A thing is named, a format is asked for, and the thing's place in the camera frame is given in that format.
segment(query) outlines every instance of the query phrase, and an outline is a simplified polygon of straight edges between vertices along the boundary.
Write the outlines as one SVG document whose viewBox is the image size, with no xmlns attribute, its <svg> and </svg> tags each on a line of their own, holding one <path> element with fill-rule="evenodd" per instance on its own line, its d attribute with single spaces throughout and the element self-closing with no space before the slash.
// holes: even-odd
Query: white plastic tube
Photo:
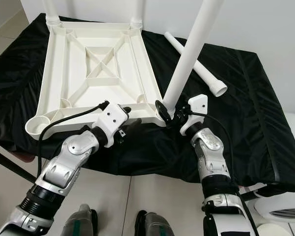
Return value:
<svg viewBox="0 0 295 236">
<path fill-rule="evenodd" d="M 145 0 L 134 0 L 134 12 L 131 18 L 132 28 L 142 29 L 144 4 Z"/>
<path fill-rule="evenodd" d="M 195 61 L 200 54 L 213 23 L 224 0 L 203 0 L 201 9 L 195 19 L 186 46 L 172 75 L 170 84 L 163 98 L 168 113 L 173 116 L 176 103 L 186 85 Z"/>
<path fill-rule="evenodd" d="M 184 47 L 177 39 L 174 38 L 169 32 L 165 33 L 166 39 L 171 45 L 182 54 Z M 196 60 L 193 69 L 202 78 L 202 80 L 208 85 L 212 94 L 215 97 L 222 96 L 227 91 L 227 86 L 220 80 L 218 80 L 205 66 L 203 66 L 198 60 Z"/>
<path fill-rule="evenodd" d="M 49 30 L 50 26 L 59 26 L 60 19 L 54 6 L 53 0 L 43 0 L 43 4 L 46 12 L 46 24 Z"/>
</svg>

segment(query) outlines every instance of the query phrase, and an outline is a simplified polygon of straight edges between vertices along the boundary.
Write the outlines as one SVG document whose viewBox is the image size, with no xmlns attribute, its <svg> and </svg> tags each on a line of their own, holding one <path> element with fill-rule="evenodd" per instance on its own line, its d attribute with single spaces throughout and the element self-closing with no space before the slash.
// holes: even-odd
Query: white wall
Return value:
<svg viewBox="0 0 295 236">
<path fill-rule="evenodd" d="M 0 0 L 0 27 L 21 9 L 20 0 Z"/>
<path fill-rule="evenodd" d="M 129 22 L 135 0 L 54 0 L 59 15 Z M 29 21 L 43 6 L 21 0 Z M 201 0 L 147 0 L 144 28 L 187 37 Z M 286 111 L 295 111 L 295 0 L 226 0 L 208 43 L 256 52 Z"/>
</svg>

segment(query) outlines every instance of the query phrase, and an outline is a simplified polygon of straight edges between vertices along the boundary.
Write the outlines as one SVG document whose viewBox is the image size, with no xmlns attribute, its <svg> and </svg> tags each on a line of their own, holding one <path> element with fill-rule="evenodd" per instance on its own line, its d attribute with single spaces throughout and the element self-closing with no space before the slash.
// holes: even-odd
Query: tile floor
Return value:
<svg viewBox="0 0 295 236">
<path fill-rule="evenodd" d="M 26 16 L 21 11 L 0 29 L 0 54 L 27 25 Z M 31 174 L 36 174 L 37 160 L 24 163 L 2 148 L 0 152 Z M 30 187 L 28 181 L 0 166 L 0 225 Z M 203 235 L 203 198 L 200 185 L 178 179 L 159 175 L 122 177 L 82 169 L 70 195 L 56 214 L 48 236 L 59 235 L 66 219 L 81 203 L 88 203 L 97 210 L 100 236 L 133 235 L 135 217 L 141 209 L 164 216 L 177 236 L 200 236 Z M 249 205 L 256 224 L 266 223 L 253 211 L 253 202 Z M 291 233 L 287 224 L 279 224 Z M 295 224 L 291 224 L 291 228 L 295 235 Z"/>
</svg>

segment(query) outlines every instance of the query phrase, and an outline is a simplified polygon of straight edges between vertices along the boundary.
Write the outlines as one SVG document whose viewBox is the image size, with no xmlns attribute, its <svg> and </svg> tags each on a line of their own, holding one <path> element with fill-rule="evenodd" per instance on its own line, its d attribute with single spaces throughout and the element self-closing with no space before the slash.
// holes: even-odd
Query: black fabric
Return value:
<svg viewBox="0 0 295 236">
<path fill-rule="evenodd" d="M 45 15 L 40 14 L 0 56 L 0 145 L 11 151 L 37 153 L 37 142 L 24 126 L 36 112 L 48 37 Z M 180 55 L 161 34 L 143 31 L 142 37 L 164 95 Z M 201 93 L 208 96 L 209 114 L 226 126 L 232 138 L 239 185 L 273 183 L 277 188 L 295 191 L 295 140 L 257 55 L 205 44 L 199 60 L 228 86 L 228 91 L 214 97 L 193 71 L 177 107 L 188 97 Z M 208 118 L 204 125 L 224 142 L 224 156 L 231 167 L 221 127 Z M 55 134 L 45 141 L 43 156 L 50 159 L 59 142 L 73 133 Z M 154 124 L 138 126 L 121 145 L 102 148 L 86 167 L 115 175 L 157 173 L 199 181 L 189 138 L 182 137 L 178 129 Z"/>
</svg>

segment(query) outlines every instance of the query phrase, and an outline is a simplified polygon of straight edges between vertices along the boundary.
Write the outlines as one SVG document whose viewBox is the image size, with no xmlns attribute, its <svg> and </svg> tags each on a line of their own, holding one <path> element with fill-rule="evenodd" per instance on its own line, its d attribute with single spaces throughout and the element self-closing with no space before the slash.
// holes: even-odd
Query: black tablecloth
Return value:
<svg viewBox="0 0 295 236">
<path fill-rule="evenodd" d="M 180 55 L 161 34 L 143 31 L 142 37 L 164 95 Z M 37 153 L 37 142 L 24 126 L 36 113 L 48 38 L 45 15 L 40 14 L 0 56 L 0 145 L 8 150 Z M 188 97 L 206 94 L 208 113 L 226 126 L 232 138 L 237 183 L 274 183 L 295 191 L 295 140 L 257 55 L 205 44 L 199 60 L 228 91 L 214 97 L 193 71 L 177 107 Z M 204 124 L 224 142 L 230 167 L 229 145 L 222 129 L 207 118 Z M 45 141 L 43 157 L 50 159 L 57 144 L 72 133 L 55 134 Z M 199 181 L 189 138 L 182 137 L 178 128 L 154 124 L 140 125 L 121 145 L 94 154 L 86 167 L 115 175 L 156 173 Z"/>
</svg>

